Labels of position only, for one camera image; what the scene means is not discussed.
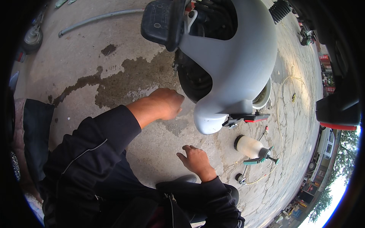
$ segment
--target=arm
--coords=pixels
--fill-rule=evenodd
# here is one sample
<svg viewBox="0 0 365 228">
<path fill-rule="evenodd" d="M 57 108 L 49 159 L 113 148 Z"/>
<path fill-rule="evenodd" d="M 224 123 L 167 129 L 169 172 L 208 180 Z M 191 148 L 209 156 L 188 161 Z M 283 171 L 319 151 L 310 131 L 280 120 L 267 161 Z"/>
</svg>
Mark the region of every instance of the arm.
<svg viewBox="0 0 365 228">
<path fill-rule="evenodd" d="M 201 180 L 204 200 L 204 212 L 207 215 L 203 227 L 227 227 L 242 228 L 245 219 L 237 209 L 235 199 L 231 190 L 226 188 L 215 173 L 214 168 L 209 164 L 207 153 L 194 146 L 185 145 L 182 147 L 186 157 L 182 153 L 176 155 L 183 162 L 184 166 L 197 174 Z"/>
<path fill-rule="evenodd" d="M 157 119 L 175 118 L 184 97 L 174 90 L 157 89 L 150 96 L 118 106 L 81 122 L 72 135 L 50 154 L 41 182 L 45 225 L 80 226 L 93 223 L 99 204 L 93 187 L 105 180 L 120 154 Z"/>
</svg>

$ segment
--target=white truck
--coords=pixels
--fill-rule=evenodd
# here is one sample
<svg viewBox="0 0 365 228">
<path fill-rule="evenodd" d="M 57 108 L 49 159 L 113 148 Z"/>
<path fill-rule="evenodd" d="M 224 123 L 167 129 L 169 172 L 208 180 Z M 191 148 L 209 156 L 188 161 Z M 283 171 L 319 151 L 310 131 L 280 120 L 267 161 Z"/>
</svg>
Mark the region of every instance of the white truck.
<svg viewBox="0 0 365 228">
<path fill-rule="evenodd" d="M 314 152 L 312 161 L 308 165 L 308 170 L 313 171 L 310 181 L 314 182 L 322 159 L 331 159 L 335 135 L 332 129 L 325 128 L 321 131 L 316 151 Z"/>
</svg>

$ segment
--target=tree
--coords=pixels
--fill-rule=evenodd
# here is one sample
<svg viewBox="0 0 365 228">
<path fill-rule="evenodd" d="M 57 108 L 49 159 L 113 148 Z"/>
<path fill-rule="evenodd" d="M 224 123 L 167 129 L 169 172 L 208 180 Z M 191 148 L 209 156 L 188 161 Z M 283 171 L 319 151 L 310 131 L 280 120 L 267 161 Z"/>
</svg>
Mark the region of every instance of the tree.
<svg viewBox="0 0 365 228">
<path fill-rule="evenodd" d="M 309 221 L 316 222 L 321 212 L 331 205 L 332 195 L 330 194 L 330 186 L 338 177 L 345 177 L 345 185 L 349 183 L 355 166 L 355 159 L 358 151 L 357 143 L 359 140 L 356 131 L 342 131 L 333 170 L 326 183 L 326 188 L 313 207 L 313 211 L 309 216 Z"/>
<path fill-rule="evenodd" d="M 359 141 L 360 138 L 356 135 L 356 131 L 342 131 L 333 172 L 336 173 L 336 178 L 345 177 L 345 185 L 349 183 L 354 170 Z"/>
<path fill-rule="evenodd" d="M 319 218 L 319 215 L 328 208 L 332 203 L 332 195 L 330 186 L 326 186 L 322 194 L 319 196 L 318 201 L 314 205 L 314 208 L 309 215 L 309 221 L 316 222 Z"/>
</svg>

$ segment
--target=jacket sleeve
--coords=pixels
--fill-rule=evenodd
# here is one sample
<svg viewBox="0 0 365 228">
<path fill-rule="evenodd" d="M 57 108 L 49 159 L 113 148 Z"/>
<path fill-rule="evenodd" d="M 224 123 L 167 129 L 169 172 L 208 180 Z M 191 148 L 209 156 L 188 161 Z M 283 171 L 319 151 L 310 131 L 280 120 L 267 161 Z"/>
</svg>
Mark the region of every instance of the jacket sleeve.
<svg viewBox="0 0 365 228">
<path fill-rule="evenodd" d="M 83 120 L 49 155 L 41 181 L 46 227 L 88 227 L 99 212 L 93 187 L 105 180 L 141 132 L 133 114 L 118 106 Z"/>
<path fill-rule="evenodd" d="M 203 210 L 207 215 L 204 228 L 224 227 L 243 228 L 245 219 L 241 217 L 241 212 L 237 209 L 237 198 L 232 194 L 232 190 L 220 181 L 219 177 L 201 184 L 205 204 Z"/>
</svg>

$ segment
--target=wheel hub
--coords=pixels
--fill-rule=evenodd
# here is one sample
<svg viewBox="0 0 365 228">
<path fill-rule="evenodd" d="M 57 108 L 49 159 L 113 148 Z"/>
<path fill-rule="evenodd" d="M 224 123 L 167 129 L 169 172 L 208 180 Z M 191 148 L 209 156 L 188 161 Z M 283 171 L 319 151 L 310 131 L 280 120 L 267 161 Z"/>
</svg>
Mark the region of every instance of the wheel hub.
<svg viewBox="0 0 365 228">
<path fill-rule="evenodd" d="M 24 36 L 24 41 L 29 45 L 35 45 L 41 40 L 39 35 L 39 27 L 31 27 Z"/>
</svg>

